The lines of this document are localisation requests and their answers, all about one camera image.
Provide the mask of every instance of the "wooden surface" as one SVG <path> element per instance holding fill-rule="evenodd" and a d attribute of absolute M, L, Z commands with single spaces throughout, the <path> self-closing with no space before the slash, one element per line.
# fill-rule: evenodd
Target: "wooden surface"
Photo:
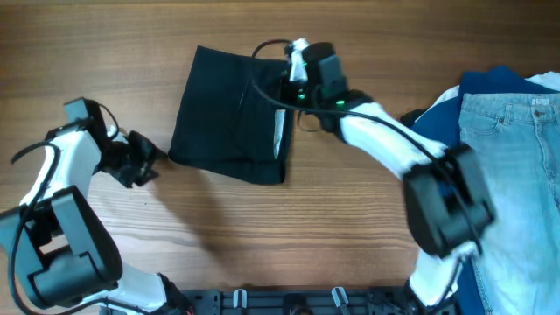
<path fill-rule="evenodd" d="M 0 209 L 29 191 L 43 158 L 10 165 L 11 155 L 64 124 L 62 104 L 75 97 L 169 149 L 197 45 L 248 55 L 265 39 L 331 41 L 351 86 L 396 116 L 430 106 L 465 70 L 560 70 L 557 1 L 148 2 L 0 7 Z M 44 1 L 0 1 L 34 3 Z M 96 175 L 88 201 L 124 261 L 180 288 L 363 287 L 402 284 L 412 271 L 399 182 L 332 135 L 295 131 L 283 185 L 157 170 L 133 190 Z M 6 263 L 0 255 L 0 313 L 17 313 Z"/>

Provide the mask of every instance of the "denim waistband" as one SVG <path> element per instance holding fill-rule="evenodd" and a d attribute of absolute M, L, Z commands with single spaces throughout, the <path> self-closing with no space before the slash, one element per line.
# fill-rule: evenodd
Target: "denim waistband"
<path fill-rule="evenodd" d="M 560 122 L 560 94 L 467 94 L 461 109 L 505 123 Z"/>

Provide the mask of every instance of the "pile of clothes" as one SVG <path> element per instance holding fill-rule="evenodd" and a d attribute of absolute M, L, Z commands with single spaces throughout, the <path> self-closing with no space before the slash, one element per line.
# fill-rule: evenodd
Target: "pile of clothes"
<path fill-rule="evenodd" d="M 560 73 L 468 72 L 409 121 L 422 136 L 477 152 L 498 212 L 484 255 L 459 278 L 466 314 L 560 313 L 558 91 Z"/>

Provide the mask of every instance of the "black fabric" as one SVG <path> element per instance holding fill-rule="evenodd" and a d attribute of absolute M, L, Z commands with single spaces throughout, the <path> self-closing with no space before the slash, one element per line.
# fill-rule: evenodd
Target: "black fabric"
<path fill-rule="evenodd" d="M 283 183 L 293 129 L 286 111 L 278 157 L 274 157 L 275 111 L 248 86 L 250 71 L 279 97 L 285 61 L 260 60 L 199 46 L 186 83 L 169 158 L 182 165 L 254 184 Z M 245 93 L 244 102 L 240 99 Z"/>

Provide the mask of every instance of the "black cloth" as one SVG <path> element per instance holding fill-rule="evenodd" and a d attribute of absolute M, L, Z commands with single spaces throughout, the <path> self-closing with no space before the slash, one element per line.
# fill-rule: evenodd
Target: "black cloth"
<path fill-rule="evenodd" d="M 251 59 L 199 46 L 186 83 L 169 158 L 182 165 L 254 184 L 283 183 L 293 129 L 293 112 L 283 120 L 274 156 L 275 111 L 248 86 L 250 73 L 271 97 L 279 97 L 287 63 Z"/>

